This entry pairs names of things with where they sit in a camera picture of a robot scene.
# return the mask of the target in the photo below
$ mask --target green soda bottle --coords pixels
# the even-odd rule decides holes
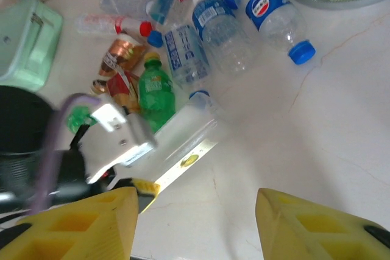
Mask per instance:
[[[141,113],[155,133],[175,114],[175,95],[171,79],[161,70],[159,54],[147,53],[144,62],[145,71],[138,84]]]

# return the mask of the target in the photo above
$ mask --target purple cable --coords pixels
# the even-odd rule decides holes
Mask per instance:
[[[98,97],[87,94],[73,94],[64,101],[61,109],[53,114],[44,138],[43,152],[35,183],[35,194],[30,205],[29,215],[40,213],[49,208],[49,195],[54,190],[59,175],[60,157],[56,148],[68,110],[74,104],[81,102],[98,105],[100,101]]]

